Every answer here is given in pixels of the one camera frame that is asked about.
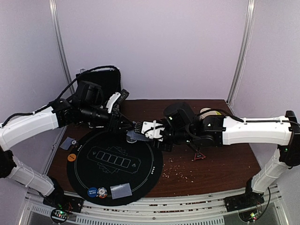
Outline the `blue small blind button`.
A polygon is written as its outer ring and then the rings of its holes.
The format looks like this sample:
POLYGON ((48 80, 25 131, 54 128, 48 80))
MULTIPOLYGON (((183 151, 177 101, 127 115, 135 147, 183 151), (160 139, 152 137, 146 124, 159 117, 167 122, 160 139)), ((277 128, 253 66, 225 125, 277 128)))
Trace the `blue small blind button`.
POLYGON ((90 198, 94 198, 98 196, 98 189, 96 187, 90 187, 87 191, 87 195, 90 198))

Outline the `red poker chip stack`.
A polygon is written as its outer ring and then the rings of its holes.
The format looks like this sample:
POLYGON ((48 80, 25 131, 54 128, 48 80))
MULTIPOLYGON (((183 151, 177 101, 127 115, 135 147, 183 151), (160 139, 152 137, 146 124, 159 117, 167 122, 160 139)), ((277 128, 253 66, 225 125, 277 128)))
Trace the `red poker chip stack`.
POLYGON ((106 198, 107 197, 107 190, 104 187, 100 187, 97 190, 97 195, 99 198, 106 198))

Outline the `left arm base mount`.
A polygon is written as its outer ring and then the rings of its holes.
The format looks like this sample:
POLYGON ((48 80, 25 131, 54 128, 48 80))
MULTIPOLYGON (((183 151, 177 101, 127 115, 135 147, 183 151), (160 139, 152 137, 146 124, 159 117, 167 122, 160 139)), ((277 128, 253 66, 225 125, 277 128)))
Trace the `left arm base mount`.
POLYGON ((64 195, 60 201, 49 196, 43 196, 43 204, 69 213, 80 213, 83 203, 84 199, 70 195, 64 195))

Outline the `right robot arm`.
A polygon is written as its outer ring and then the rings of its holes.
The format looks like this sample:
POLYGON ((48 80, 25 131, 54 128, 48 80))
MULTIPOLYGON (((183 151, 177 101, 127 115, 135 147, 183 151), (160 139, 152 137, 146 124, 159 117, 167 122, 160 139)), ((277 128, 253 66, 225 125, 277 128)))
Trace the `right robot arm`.
POLYGON ((271 143, 277 145, 264 168, 247 182, 240 203, 250 207, 268 186, 287 169, 300 164, 300 125, 293 111, 275 118, 238 118, 226 111, 213 109, 195 114, 186 102, 164 109, 162 120, 134 123, 134 132, 153 140, 163 150, 173 144, 200 147, 221 147, 240 143, 271 143))

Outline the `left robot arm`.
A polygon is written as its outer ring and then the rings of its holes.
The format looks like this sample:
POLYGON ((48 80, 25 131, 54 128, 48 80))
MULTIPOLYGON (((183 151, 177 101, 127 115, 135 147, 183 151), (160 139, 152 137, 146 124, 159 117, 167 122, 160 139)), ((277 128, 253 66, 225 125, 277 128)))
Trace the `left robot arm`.
POLYGON ((36 190, 46 201, 63 208, 67 197, 58 181, 41 174, 13 155, 11 147, 40 133, 63 128, 71 123, 87 123, 110 131, 127 131, 133 127, 119 110, 129 92, 120 87, 120 78, 115 85, 105 86, 87 77, 98 72, 120 71, 115 66, 99 66, 77 74, 72 83, 77 83, 74 94, 66 99, 64 92, 45 106, 27 113, 15 113, 0 125, 0 176, 36 190))

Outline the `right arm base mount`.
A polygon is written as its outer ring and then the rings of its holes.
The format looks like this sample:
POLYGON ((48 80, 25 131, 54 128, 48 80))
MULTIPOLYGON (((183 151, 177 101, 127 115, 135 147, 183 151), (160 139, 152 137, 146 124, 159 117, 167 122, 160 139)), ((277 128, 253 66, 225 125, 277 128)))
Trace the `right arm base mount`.
POLYGON ((263 194, 257 193, 241 194, 226 197, 224 202, 227 212, 232 212, 254 207, 257 203, 264 203, 264 197, 263 194))

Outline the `grey ridged card holder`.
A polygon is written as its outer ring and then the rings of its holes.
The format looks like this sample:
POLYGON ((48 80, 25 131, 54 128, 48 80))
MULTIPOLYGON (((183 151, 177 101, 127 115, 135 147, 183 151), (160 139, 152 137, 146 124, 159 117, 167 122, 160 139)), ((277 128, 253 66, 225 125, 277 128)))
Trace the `grey ridged card holder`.
POLYGON ((132 139, 135 139, 137 141, 145 141, 145 142, 150 140, 149 138, 147 138, 143 134, 138 134, 133 130, 130 130, 130 131, 127 132, 127 137, 126 138, 132 138, 132 139))

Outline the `orange big blind button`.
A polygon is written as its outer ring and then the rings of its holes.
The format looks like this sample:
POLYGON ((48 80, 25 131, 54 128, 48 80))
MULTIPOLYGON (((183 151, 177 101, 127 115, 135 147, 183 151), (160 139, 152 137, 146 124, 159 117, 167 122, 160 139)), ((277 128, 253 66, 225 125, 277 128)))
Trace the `orange big blind button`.
POLYGON ((76 154, 69 154, 67 157, 68 162, 74 162, 76 160, 76 154))

